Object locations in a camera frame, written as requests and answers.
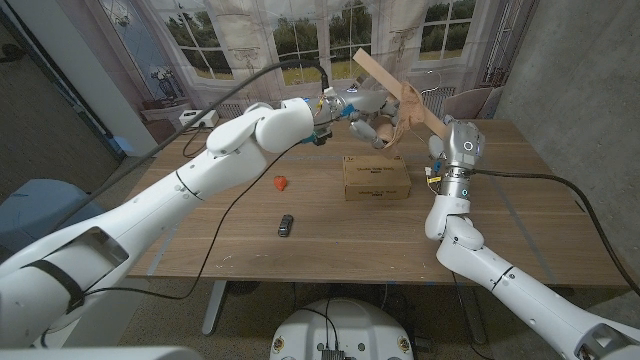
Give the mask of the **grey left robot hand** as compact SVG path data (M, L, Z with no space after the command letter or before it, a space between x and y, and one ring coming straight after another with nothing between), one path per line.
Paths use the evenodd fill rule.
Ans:
M399 122L398 101L385 90L355 88L347 89L343 98L343 115L350 121L350 133L374 149L385 148L393 140Z

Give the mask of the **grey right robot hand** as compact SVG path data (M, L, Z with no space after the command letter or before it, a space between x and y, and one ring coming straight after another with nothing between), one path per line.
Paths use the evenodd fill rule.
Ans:
M441 161L443 167L474 169L483 156L485 136L474 123L451 115L445 116L444 123L444 137L432 135L428 140L431 157Z

